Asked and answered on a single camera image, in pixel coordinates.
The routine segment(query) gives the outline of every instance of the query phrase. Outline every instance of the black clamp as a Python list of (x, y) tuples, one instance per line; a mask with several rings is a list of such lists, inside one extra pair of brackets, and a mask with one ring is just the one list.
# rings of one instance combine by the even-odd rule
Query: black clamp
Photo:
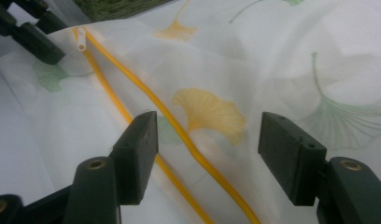
[(67, 26), (48, 11), (48, 4), (41, 0), (0, 0), (0, 35), (11, 35), (19, 44), (30, 51), (40, 61), (56, 64), (64, 57), (64, 53), (50, 40), (42, 35), (30, 23), (16, 26), (16, 19), (7, 12), (12, 3), (16, 3), (31, 16), (38, 19), (38, 27), (46, 35), (66, 28)]
[(294, 205), (319, 198), (321, 224), (381, 224), (381, 182), (360, 161), (336, 157), (291, 120), (262, 115), (258, 152)]
[(0, 196), (0, 224), (121, 223), (120, 205), (140, 204), (158, 153), (156, 112), (137, 116), (108, 157), (81, 163), (72, 186), (23, 207)]

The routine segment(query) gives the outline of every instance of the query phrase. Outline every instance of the white fabric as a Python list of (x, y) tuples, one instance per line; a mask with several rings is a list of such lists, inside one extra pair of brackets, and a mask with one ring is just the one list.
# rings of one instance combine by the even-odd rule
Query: white fabric
[[(251, 3), (178, 1), (133, 19), (86, 28), (160, 97), (184, 129), (190, 126), (186, 106), (211, 109), (202, 113), (202, 127), (189, 134), (262, 223), (318, 223), (316, 207), (294, 207), (258, 155), (261, 112), (294, 120), (329, 149), (328, 158), (360, 160), (381, 179), (381, 0), (265, 0), (230, 22)], [(182, 33), (162, 32), (176, 15)], [(0, 69), (59, 189), (71, 183), (81, 161), (107, 155), (127, 124), (76, 51), (72, 31), (50, 37), (68, 55), (59, 68), (44, 67), (18, 50), (0, 59)], [(134, 116), (156, 109), (93, 52)], [(44, 69), (60, 73), (61, 79), (41, 75)], [(207, 95), (229, 109), (214, 114), (210, 103), (198, 101)], [(221, 112), (243, 118), (244, 126), (233, 121), (235, 129), (225, 133), (216, 121), (215, 128), (208, 128), (207, 121)], [(166, 127), (161, 135), (170, 132)], [(170, 136), (161, 139), (161, 153), (207, 213), (217, 223), (247, 223), (228, 194)], [(141, 206), (122, 211), (130, 223), (200, 222), (156, 166)]]

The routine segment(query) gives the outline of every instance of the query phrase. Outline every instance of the yellow tube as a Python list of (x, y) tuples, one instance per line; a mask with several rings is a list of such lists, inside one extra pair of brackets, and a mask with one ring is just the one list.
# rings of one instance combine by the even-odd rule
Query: yellow tube
[(258, 217), (254, 214), (247, 202), (242, 196), (234, 189), (234, 187), (223, 177), (223, 175), (212, 165), (209, 161), (200, 153), (196, 145), (193, 144), (188, 134), (184, 131), (178, 121), (165, 107), (162, 101), (151, 91), (147, 85), (145, 85), (138, 77), (132, 73), (127, 67), (122, 65), (113, 55), (111, 55), (98, 41), (92, 36), (91, 33), (85, 28), (86, 38), (110, 61), (112, 62), (127, 78), (129, 78), (141, 91), (143, 91), (147, 97), (161, 110), (166, 116), (167, 120), (171, 123), (173, 128), (178, 133), (184, 144), (187, 146), (190, 154), (196, 159), (208, 173), (213, 176), (217, 182), (228, 192), (234, 199), (238, 206), (246, 214), (251, 223), (260, 224)]
[[(73, 33), (74, 33), (75, 39), (78, 39), (78, 30), (76, 28), (73, 28)], [(95, 75), (97, 75), (98, 80), (100, 81), (104, 90), (108, 94), (109, 98), (114, 103), (115, 107), (119, 110), (119, 112), (123, 115), (123, 117), (126, 119), (128, 123), (132, 122), (133, 117), (131, 116), (129, 111), (126, 109), (126, 107), (121, 103), (116, 93), (112, 90), (100, 66), (98, 65), (97, 61), (94, 59), (92, 54), (87, 49), (83, 51), (83, 54), (85, 58), (88, 60)], [(176, 188), (182, 194), (185, 200), (190, 204), (190, 206), (194, 209), (194, 211), (203, 220), (203, 222), (207, 224), (214, 223), (213, 220), (205, 212), (205, 210), (200, 206), (200, 204), (196, 202), (196, 200), (193, 198), (191, 193), (186, 189), (186, 187), (181, 183), (181, 181), (179, 181), (179, 179), (176, 177), (174, 172), (170, 170), (170, 167), (168, 166), (168, 164), (164, 161), (164, 159), (159, 154), (156, 155), (155, 161), (161, 167), (165, 175), (171, 180), (174, 186), (176, 186)]]

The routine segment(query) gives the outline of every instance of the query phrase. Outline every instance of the leaf pattern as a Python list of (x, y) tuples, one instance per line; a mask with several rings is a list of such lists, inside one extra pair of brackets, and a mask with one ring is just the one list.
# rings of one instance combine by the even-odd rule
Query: leaf pattern
[(68, 74), (59, 65), (50, 65), (35, 60), (33, 66), (34, 72), (38, 78), (39, 85), (43, 86), (49, 92), (60, 91), (60, 81)]
[(303, 122), (323, 144), (332, 148), (360, 148), (381, 135), (381, 100), (371, 105), (347, 105), (324, 94), (318, 81), (317, 54), (313, 76), (320, 95), (317, 110)]
[(246, 119), (234, 103), (223, 101), (211, 92), (192, 88), (178, 91), (173, 104), (184, 109), (188, 132), (205, 128), (223, 134), (232, 145), (243, 141)]
[(188, 3), (191, 0), (187, 0), (182, 6), (182, 8), (178, 11), (176, 14), (173, 22), (170, 26), (168, 26), (166, 29), (155, 32), (155, 36), (160, 38), (166, 38), (166, 39), (174, 39), (179, 41), (187, 41), (191, 38), (194, 32), (196, 32), (196, 27), (186, 27), (182, 25), (178, 18), (181, 16), (182, 11), (185, 9), (185, 7), (188, 5)]
[[(246, 11), (248, 8), (254, 6), (255, 4), (257, 4), (261, 1), (263, 1), (263, 0), (257, 0), (255, 2), (252, 2), (248, 5), (246, 5), (245, 7), (243, 7), (240, 11), (238, 11), (236, 13), (236, 15), (234, 15), (234, 17), (229, 21), (229, 23), (233, 23), (237, 19), (237, 17), (239, 17), (244, 11)], [(303, 0), (284, 0), (284, 1), (288, 2), (291, 6), (297, 6), (303, 2)]]

